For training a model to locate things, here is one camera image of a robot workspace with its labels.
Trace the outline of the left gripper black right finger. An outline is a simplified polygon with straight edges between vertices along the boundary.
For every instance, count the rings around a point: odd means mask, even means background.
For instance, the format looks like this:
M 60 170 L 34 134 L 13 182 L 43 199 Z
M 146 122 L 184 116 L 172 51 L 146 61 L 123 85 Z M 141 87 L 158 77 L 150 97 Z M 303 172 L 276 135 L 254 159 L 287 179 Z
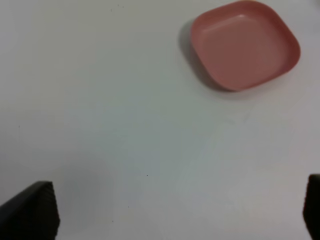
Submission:
M 308 177 L 303 206 L 303 219 L 312 240 L 320 240 L 320 175 Z

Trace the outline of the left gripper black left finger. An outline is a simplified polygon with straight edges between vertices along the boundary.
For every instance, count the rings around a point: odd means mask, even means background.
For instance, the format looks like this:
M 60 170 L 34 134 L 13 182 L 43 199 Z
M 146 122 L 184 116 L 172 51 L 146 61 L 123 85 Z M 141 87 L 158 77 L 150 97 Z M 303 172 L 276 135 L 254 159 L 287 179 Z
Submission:
M 0 206 L 2 240 L 54 240 L 60 216 L 51 181 L 38 181 Z

